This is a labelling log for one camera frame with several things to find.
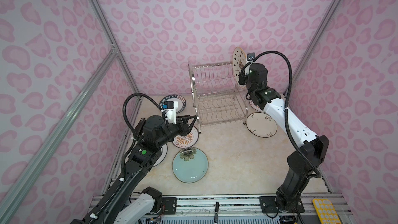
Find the halloween cat star plate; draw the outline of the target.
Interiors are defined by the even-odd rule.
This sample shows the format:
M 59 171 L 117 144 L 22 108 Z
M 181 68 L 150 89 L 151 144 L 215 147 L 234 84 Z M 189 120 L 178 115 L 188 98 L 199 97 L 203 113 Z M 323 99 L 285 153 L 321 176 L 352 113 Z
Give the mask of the halloween cat star plate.
M 246 65 L 246 53 L 240 48 L 236 47 L 232 53 L 233 73 L 237 84 L 239 85 L 239 74 L 242 68 Z

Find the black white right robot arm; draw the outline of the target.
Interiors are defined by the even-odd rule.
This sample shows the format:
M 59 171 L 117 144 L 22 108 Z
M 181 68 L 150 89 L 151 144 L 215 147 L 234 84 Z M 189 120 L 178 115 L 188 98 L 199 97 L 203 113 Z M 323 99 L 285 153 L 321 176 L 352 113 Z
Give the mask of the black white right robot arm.
M 285 98 L 267 85 L 268 70 L 260 63 L 237 65 L 238 82 L 247 88 L 247 99 L 266 111 L 280 124 L 295 151 L 287 157 L 289 171 L 277 189 L 275 205 L 282 212 L 294 209 L 301 193 L 312 178 L 321 178 L 319 166 L 323 163 L 329 146 L 326 136 L 318 136 L 289 109 L 291 89 Z

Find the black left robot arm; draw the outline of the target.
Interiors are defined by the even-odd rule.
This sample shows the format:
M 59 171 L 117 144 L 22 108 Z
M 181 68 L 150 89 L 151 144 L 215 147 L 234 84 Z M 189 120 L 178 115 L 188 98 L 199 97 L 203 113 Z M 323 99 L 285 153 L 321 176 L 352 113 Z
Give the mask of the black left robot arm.
M 163 117 L 153 115 L 146 119 L 141 136 L 133 129 L 138 143 L 127 154 L 121 173 L 100 202 L 82 220 L 72 224 L 113 224 L 139 182 L 150 172 L 161 155 L 161 147 L 178 136 L 192 131 L 197 116 L 178 116 L 176 123 L 166 124 Z

